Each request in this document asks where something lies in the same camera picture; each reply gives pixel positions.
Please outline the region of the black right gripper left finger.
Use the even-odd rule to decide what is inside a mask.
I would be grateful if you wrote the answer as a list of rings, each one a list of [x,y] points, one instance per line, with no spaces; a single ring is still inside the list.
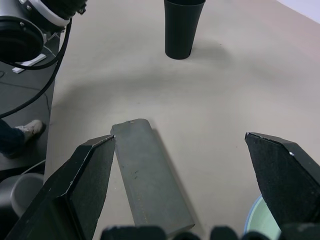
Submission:
[[[44,183],[4,240],[92,240],[115,152],[105,135],[79,145]]]

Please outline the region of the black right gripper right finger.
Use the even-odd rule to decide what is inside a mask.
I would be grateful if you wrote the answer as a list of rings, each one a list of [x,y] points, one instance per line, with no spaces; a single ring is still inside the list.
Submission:
[[[293,141],[256,132],[244,140],[275,221],[320,223],[320,165]]]

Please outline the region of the green plastic plate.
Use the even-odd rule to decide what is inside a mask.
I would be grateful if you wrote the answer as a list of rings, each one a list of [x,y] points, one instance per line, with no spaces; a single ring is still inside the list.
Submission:
[[[256,210],[255,222],[259,227],[255,232],[265,235],[270,240],[278,240],[281,230],[263,198]]]

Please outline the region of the grey rounded object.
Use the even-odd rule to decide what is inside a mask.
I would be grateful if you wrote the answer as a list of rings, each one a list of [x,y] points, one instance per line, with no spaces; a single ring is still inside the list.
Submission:
[[[0,217],[20,218],[44,183],[44,175],[25,173],[6,178],[0,182]]]

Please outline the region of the blue plastic plate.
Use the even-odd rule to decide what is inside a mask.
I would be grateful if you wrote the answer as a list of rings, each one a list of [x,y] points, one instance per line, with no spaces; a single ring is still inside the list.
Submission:
[[[252,231],[257,231],[259,230],[259,227],[255,221],[256,217],[256,211],[259,208],[259,205],[261,203],[261,201],[263,200],[262,195],[260,195],[255,202],[253,203],[253,205],[251,206],[249,213],[246,217],[245,220],[245,224],[244,224],[244,229],[243,229],[243,234],[247,234],[248,232],[252,232]]]

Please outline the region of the white power strip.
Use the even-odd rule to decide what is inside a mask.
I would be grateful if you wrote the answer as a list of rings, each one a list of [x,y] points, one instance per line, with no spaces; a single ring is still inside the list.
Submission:
[[[25,66],[25,67],[32,67],[35,64],[45,60],[46,58],[47,58],[47,56],[45,54],[41,53],[36,58],[34,58],[32,60],[29,60],[29,61],[22,62],[20,65]],[[25,69],[22,69],[22,68],[19,68],[19,67],[14,67],[12,69],[12,72],[15,73],[15,74],[20,74],[23,71],[25,71]]]

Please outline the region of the person's beige shoe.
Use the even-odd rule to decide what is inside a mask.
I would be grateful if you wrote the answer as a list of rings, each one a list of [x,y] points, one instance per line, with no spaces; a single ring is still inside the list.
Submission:
[[[46,125],[41,120],[35,119],[26,125],[16,126],[15,128],[23,133],[24,141],[28,142],[40,136],[44,132]]]

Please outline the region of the grey glasses case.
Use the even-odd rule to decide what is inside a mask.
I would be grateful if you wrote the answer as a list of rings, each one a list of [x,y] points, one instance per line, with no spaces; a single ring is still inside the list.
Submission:
[[[136,226],[158,226],[168,236],[195,225],[166,155],[143,118],[112,126],[115,154]]]

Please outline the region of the person's dark trouser leg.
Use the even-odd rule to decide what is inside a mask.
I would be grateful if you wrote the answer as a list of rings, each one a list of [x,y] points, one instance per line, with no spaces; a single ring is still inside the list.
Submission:
[[[25,134],[0,119],[0,153],[6,157],[17,154],[25,145]]]

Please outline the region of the black plastic cup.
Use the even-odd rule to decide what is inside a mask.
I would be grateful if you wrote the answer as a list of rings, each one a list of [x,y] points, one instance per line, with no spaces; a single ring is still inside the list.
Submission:
[[[206,0],[164,0],[165,54],[175,60],[190,56]]]

